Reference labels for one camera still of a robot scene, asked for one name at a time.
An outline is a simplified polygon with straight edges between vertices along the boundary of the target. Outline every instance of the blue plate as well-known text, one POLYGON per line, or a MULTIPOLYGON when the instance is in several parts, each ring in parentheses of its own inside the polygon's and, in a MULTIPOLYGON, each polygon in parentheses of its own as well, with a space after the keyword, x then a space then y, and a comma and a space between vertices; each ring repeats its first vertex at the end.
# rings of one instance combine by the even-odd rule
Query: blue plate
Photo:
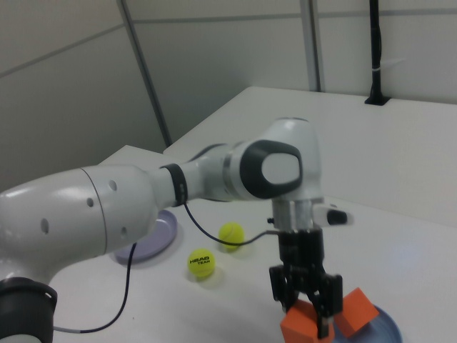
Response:
POLYGON ((335 328, 334 343, 402 343, 400 329, 393 319, 379 307, 376 307, 379 315, 365 327, 349 338, 335 328))

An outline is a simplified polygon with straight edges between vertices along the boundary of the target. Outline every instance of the white wall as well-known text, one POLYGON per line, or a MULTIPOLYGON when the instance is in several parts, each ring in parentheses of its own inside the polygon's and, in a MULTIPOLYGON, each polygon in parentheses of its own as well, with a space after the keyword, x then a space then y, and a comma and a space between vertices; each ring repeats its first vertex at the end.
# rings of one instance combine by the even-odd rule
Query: white wall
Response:
POLYGON ((164 149, 115 1, 2 1, 0 52, 0 191, 164 149))
POLYGON ((248 86, 309 89, 299 0, 127 4, 173 141, 248 86))
MULTIPOLYGON (((368 1, 318 0, 323 90, 368 96, 368 1)), ((380 1, 383 93, 457 104, 457 3, 380 1)))

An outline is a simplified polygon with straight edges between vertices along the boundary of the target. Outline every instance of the black joint ring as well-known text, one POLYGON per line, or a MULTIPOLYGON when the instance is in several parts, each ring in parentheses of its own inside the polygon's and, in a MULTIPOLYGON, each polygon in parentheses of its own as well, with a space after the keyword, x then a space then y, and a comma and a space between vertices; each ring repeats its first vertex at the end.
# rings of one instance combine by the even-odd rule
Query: black joint ring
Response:
POLYGON ((178 164, 167 164, 166 166, 161 167, 168 169, 171 175, 171 179, 173 180, 174 186, 174 196, 176 199, 176 204, 174 207, 181 206, 185 204, 188 199, 187 194, 187 183, 186 177, 184 176, 183 170, 178 164))

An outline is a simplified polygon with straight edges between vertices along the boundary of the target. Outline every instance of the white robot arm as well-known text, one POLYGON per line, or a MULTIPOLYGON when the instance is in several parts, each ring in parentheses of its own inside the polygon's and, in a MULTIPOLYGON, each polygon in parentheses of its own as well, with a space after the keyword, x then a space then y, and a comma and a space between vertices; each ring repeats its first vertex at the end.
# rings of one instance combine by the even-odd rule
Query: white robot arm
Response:
MULTIPOLYGON (((258 139, 210 146, 181 165, 150 172, 135 166, 90 166, 1 193, 0 323, 17 321, 2 305, 24 303, 9 299, 18 293, 12 289, 25 289, 34 297, 47 294, 49 299, 41 301, 55 306, 47 284, 59 270, 136 242, 149 233, 160 210, 191 199, 273 199, 275 227, 282 232, 332 224, 332 208, 322 205, 320 177, 311 125, 303 119, 279 119, 258 139)), ((28 300, 30 309, 24 311, 32 311, 35 301, 28 300)), ((38 302, 33 308, 42 306, 38 302)), ((43 343, 52 340, 52 331, 35 333, 25 326, 5 329, 0 324, 0 342, 20 333, 43 343)))

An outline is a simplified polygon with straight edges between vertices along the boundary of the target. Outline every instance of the black cable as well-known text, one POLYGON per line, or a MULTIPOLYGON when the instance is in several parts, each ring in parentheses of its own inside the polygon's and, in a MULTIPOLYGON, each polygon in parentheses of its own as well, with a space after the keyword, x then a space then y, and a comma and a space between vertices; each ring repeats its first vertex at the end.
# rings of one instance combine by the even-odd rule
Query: black cable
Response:
POLYGON ((134 257, 135 248, 136 248, 136 243, 134 245, 132 245, 131 250, 130 250, 129 261, 127 263, 127 278, 126 278, 126 289, 124 292, 124 300, 122 302, 121 308, 120 308, 119 312, 117 313, 117 315, 108 324, 105 324, 102 327, 97 327, 95 329, 77 330, 77 329, 66 329, 63 327, 54 327, 55 331, 66 332, 69 334, 89 334, 89 333, 101 331, 103 329, 106 329, 107 327, 110 327, 121 316, 121 314, 124 310, 124 307, 126 306, 126 303, 127 303, 127 297, 129 296, 130 269, 131 269, 131 263, 132 263, 132 260, 134 257))
POLYGON ((383 56, 383 37, 381 36, 381 27, 378 26, 379 32, 379 66, 381 66, 381 57, 383 56))
POLYGON ((223 241, 222 239, 216 238, 215 236, 211 236, 208 232, 206 232, 205 229, 204 229, 203 227, 201 227, 200 224, 195 220, 195 218, 194 218, 194 216, 192 215, 191 210, 189 209, 189 207, 187 206, 187 204, 184 204, 184 207, 186 207, 187 214, 189 215, 189 217, 191 218, 191 220, 194 222, 195 226, 198 227, 199 230, 200 230, 201 232, 203 232, 207 237, 211 238, 212 240, 214 240, 214 241, 216 241, 216 242, 219 242, 219 243, 222 243, 222 244, 225 244, 225 245, 234 245, 234 246, 240 247, 241 245, 250 244, 250 243, 256 241, 257 239, 259 239, 260 237, 265 236, 266 234, 278 234, 277 231, 266 230, 266 231, 264 231, 264 232, 258 234, 258 235, 255 236, 254 238, 251 238, 251 239, 248 240, 248 241, 244 241, 244 242, 241 242, 241 243, 226 242, 226 241, 223 241))

